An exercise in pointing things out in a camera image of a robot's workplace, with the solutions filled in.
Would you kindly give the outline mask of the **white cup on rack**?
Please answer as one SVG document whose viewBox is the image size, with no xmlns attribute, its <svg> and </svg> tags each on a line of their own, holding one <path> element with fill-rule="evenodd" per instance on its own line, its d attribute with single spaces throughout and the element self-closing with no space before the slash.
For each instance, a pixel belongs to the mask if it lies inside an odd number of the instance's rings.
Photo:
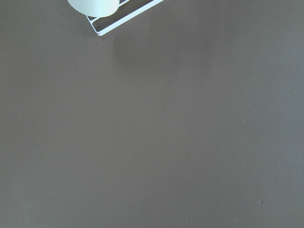
<svg viewBox="0 0 304 228">
<path fill-rule="evenodd" d="M 119 0 L 68 0 L 76 11 L 90 17 L 108 17 L 118 8 Z"/>
</svg>

